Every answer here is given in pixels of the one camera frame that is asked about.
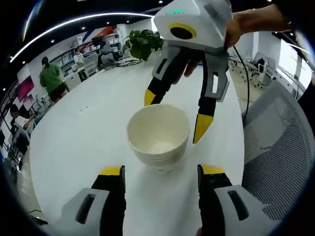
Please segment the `yellow ring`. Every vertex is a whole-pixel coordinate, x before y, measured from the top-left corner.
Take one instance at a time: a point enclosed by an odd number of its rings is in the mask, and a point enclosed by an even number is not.
[[[169,28],[169,29],[171,29],[171,28],[182,28],[182,29],[188,30],[188,31],[192,34],[192,37],[193,37],[193,38],[195,38],[195,37],[197,36],[196,31],[195,31],[192,27],[190,27],[190,26],[188,26],[188,25],[186,25],[186,24],[173,23],[173,24],[170,24],[170,25],[168,26],[168,28]]]

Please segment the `potted plant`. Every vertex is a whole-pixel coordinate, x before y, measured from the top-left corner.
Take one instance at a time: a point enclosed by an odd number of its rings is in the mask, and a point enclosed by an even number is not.
[[[143,31],[135,30],[131,31],[127,37],[129,40],[126,41],[123,47],[123,53],[126,49],[129,49],[130,54],[134,58],[147,61],[152,52],[157,52],[162,49],[164,39],[161,38],[158,32],[145,29]]]

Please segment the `white paper bowl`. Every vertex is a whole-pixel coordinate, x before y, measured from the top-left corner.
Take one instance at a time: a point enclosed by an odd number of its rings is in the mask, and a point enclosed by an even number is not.
[[[155,104],[132,116],[127,135],[140,161],[159,172],[169,172],[186,150],[189,120],[177,107]]]

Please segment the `office desk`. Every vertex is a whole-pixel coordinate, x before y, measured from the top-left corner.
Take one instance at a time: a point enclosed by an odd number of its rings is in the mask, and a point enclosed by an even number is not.
[[[192,144],[203,69],[197,67],[165,95],[163,103],[185,111],[190,121],[186,153],[172,173],[145,168],[128,146],[126,125],[144,106],[152,67],[138,64],[100,71],[61,99],[32,132],[31,176],[49,223],[82,188],[91,187],[103,168],[126,166],[125,236],[193,236],[201,227],[197,164],[223,166],[233,184],[241,184],[244,133],[233,81],[217,104],[213,124]]]

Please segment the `green shirt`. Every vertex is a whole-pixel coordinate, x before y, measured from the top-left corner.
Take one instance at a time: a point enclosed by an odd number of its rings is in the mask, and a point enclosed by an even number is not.
[[[43,68],[41,71],[39,75],[40,84],[46,88],[48,94],[50,94],[54,89],[63,83],[59,78],[59,75],[59,67],[53,64],[50,64],[48,68]]]

